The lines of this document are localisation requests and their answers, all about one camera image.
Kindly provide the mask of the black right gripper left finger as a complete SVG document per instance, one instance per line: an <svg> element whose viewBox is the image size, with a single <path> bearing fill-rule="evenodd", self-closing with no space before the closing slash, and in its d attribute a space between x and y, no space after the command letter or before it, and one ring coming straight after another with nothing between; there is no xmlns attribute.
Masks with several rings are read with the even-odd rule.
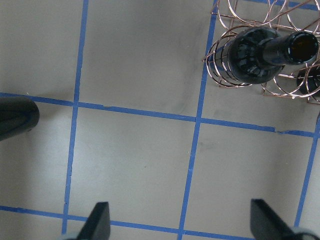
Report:
<svg viewBox="0 0 320 240"><path fill-rule="evenodd" d="M108 202L98 202L91 211L77 240L108 240L111 235L110 209Z"/></svg>

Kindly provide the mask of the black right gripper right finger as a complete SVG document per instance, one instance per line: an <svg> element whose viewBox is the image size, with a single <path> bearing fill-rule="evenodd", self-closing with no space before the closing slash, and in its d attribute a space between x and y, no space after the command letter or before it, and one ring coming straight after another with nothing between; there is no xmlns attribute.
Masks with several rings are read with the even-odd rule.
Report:
<svg viewBox="0 0 320 240"><path fill-rule="evenodd" d="M297 240L293 230L263 199L250 201L250 231L255 240Z"/></svg>

